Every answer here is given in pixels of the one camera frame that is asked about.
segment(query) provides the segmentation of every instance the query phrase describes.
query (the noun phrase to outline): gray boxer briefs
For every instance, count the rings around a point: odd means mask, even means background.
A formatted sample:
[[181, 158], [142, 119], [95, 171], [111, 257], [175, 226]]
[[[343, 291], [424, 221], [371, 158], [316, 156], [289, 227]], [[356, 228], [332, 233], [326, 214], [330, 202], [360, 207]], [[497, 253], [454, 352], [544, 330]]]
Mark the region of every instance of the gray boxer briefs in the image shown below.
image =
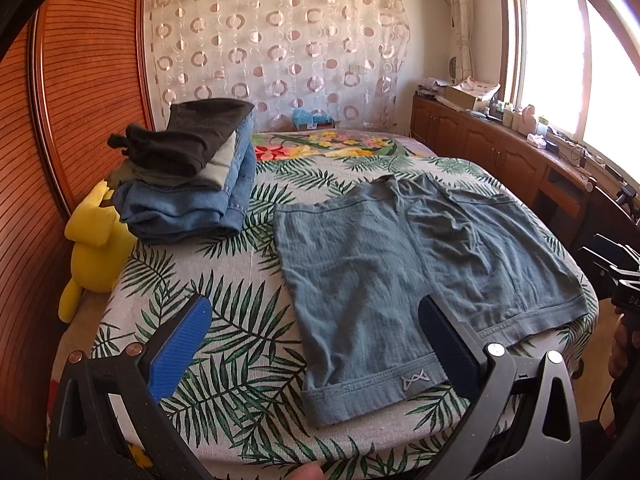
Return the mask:
[[312, 426], [446, 380], [418, 325], [424, 295], [438, 294], [485, 342], [505, 346], [587, 313], [576, 276], [504, 194], [384, 176], [324, 203], [277, 206], [274, 228]]

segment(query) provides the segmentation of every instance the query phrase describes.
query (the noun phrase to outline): blue jeans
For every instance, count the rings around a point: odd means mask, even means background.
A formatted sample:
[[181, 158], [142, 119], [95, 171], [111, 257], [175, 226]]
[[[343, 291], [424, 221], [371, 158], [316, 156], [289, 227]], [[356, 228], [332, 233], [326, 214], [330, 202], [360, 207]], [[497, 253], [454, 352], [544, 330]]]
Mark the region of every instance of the blue jeans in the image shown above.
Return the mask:
[[450, 189], [426, 174], [385, 176], [321, 204], [277, 206], [274, 228], [312, 426], [446, 380], [418, 325], [427, 294], [505, 346], [587, 313], [576, 276], [503, 194]]
[[223, 189], [152, 186], [141, 180], [122, 184], [111, 201], [120, 221], [148, 245], [173, 244], [190, 236], [240, 232], [254, 185], [257, 160], [250, 116], [238, 126], [234, 158]]

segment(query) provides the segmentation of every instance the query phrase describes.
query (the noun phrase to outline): folded clothes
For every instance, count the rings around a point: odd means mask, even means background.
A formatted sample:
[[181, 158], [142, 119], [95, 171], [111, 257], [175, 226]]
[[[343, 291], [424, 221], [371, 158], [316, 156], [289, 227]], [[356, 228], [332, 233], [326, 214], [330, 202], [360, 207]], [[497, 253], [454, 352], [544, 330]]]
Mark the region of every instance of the folded clothes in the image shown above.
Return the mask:
[[220, 190], [161, 187], [133, 180], [111, 197], [120, 221], [148, 245], [173, 244], [190, 236], [240, 232], [254, 184], [257, 159], [251, 144], [252, 117], [238, 126], [234, 158]]
[[194, 177], [199, 174], [254, 106], [228, 98], [173, 104], [164, 132], [130, 124], [126, 135], [113, 134], [108, 145], [142, 168]]
[[446, 380], [418, 325], [427, 294], [505, 346], [587, 313], [578, 279], [504, 194], [450, 189], [425, 174], [386, 176], [324, 203], [277, 206], [274, 228], [312, 426]]
[[107, 184], [111, 189], [116, 189], [120, 184], [130, 180], [143, 180], [155, 186], [178, 187], [188, 183], [192, 186], [221, 189], [225, 185], [231, 160], [234, 158], [235, 146], [236, 133], [233, 132], [204, 169], [193, 178], [148, 170], [132, 162], [130, 158], [126, 158], [119, 167], [111, 171], [107, 177]]

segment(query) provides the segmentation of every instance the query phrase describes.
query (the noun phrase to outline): bed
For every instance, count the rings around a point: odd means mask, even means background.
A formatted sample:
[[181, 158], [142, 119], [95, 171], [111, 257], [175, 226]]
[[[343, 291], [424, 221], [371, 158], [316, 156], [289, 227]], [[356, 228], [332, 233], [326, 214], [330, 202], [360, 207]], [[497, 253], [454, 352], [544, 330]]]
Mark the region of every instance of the bed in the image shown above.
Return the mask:
[[[273, 208], [322, 202], [389, 173], [411, 178], [427, 172], [447, 186], [479, 194], [510, 192], [479, 166], [438, 158], [406, 137], [326, 130], [255, 134], [252, 140], [258, 174], [243, 231], [176, 246], [136, 245], [99, 321], [92, 358], [145, 342], [198, 292], [212, 302], [212, 324], [176, 393], [161, 407], [212, 475], [280, 478], [300, 463], [319, 460], [331, 480], [357, 480], [429, 463], [467, 406], [446, 383], [338, 426], [306, 425], [299, 395], [305, 357], [274, 250]], [[589, 313], [510, 351], [537, 357], [555, 349], [574, 368], [596, 323], [596, 296], [558, 240], [522, 207], [580, 280]], [[65, 357], [59, 353], [58, 361]], [[61, 369], [54, 367], [52, 384]], [[126, 439], [138, 443], [124, 409], [114, 406]], [[497, 431], [509, 426], [515, 407], [510, 401]]]

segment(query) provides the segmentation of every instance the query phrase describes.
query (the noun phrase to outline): yellow plush toy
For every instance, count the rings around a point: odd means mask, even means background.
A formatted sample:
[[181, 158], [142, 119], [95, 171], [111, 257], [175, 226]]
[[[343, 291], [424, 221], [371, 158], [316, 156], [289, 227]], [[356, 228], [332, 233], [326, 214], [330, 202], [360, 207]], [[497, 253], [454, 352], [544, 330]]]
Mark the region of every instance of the yellow plush toy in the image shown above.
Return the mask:
[[60, 296], [58, 317], [70, 323], [82, 290], [111, 292], [136, 243], [113, 206], [100, 207], [113, 191], [99, 182], [79, 203], [66, 224], [65, 237], [75, 242], [71, 253], [71, 280]]

